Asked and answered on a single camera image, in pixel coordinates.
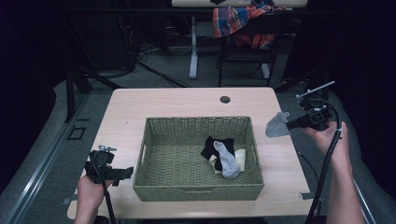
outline sock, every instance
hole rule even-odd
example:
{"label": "sock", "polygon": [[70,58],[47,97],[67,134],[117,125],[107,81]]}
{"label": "sock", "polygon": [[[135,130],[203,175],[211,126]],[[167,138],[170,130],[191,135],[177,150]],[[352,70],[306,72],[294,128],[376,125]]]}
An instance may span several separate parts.
{"label": "sock", "polygon": [[241,173],[241,170],[239,169],[235,156],[231,154],[221,142],[215,141],[213,146],[216,151],[219,152],[223,176],[227,179],[237,177],[239,173]]}
{"label": "sock", "polygon": [[215,163],[215,169],[218,171],[222,171],[222,165],[221,165],[221,158],[219,157],[219,153],[215,150],[215,147],[213,146],[213,143],[215,141],[223,143],[226,147],[227,150],[234,156],[235,152],[233,150],[233,138],[226,138],[223,140],[219,139],[213,139],[212,136],[208,136],[205,141],[205,147],[204,150],[202,150],[201,155],[204,156],[207,160],[210,160],[210,157],[212,155],[215,155],[217,157],[216,163]]}

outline dark background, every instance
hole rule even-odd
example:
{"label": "dark background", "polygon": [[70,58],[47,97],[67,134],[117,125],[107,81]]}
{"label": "dark background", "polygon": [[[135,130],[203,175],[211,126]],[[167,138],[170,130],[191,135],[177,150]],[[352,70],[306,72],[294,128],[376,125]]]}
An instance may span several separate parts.
{"label": "dark background", "polygon": [[[150,6],[137,3],[131,6],[169,7],[170,1],[150,3]],[[51,5],[46,1],[37,4],[27,0],[3,1],[0,5],[1,191],[18,170],[50,116],[56,99],[53,87],[66,79],[73,63],[92,68],[91,58],[81,49],[81,43],[70,35],[60,17],[40,10]],[[353,122],[363,161],[377,183],[396,199],[393,8],[391,0],[380,4],[310,1],[309,10],[341,10],[349,12],[349,16],[336,21],[302,21],[284,78],[296,77],[320,66],[325,68],[335,80],[332,90],[342,100]],[[158,18],[144,23],[152,25],[151,29],[146,26],[147,35],[166,49],[166,41],[154,35],[154,31],[163,28],[163,23]],[[122,48],[122,44],[117,43],[114,48]],[[128,57],[128,50],[125,50],[125,57]]]}

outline plaid shirt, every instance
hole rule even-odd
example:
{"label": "plaid shirt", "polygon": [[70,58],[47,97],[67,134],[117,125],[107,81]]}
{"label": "plaid shirt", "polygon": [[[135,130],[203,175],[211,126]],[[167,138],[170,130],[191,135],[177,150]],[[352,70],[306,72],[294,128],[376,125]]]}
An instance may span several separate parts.
{"label": "plaid shirt", "polygon": [[[248,7],[216,7],[213,10],[214,37],[231,35],[241,29],[250,19],[254,19],[263,13],[274,10],[274,1],[263,0],[260,3],[251,1]],[[237,46],[249,45],[252,48],[266,49],[266,46],[274,39],[275,34],[246,35],[235,34],[229,38],[230,43]]]}

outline wicker basket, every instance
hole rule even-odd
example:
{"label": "wicker basket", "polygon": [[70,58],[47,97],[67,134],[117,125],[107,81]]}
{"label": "wicker basket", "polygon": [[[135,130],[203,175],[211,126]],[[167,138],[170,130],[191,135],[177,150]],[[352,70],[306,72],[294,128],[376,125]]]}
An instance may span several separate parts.
{"label": "wicker basket", "polygon": [[[201,155],[206,138],[233,138],[244,148],[245,171],[226,179]],[[253,201],[264,187],[248,117],[148,118],[134,191],[143,202]]]}

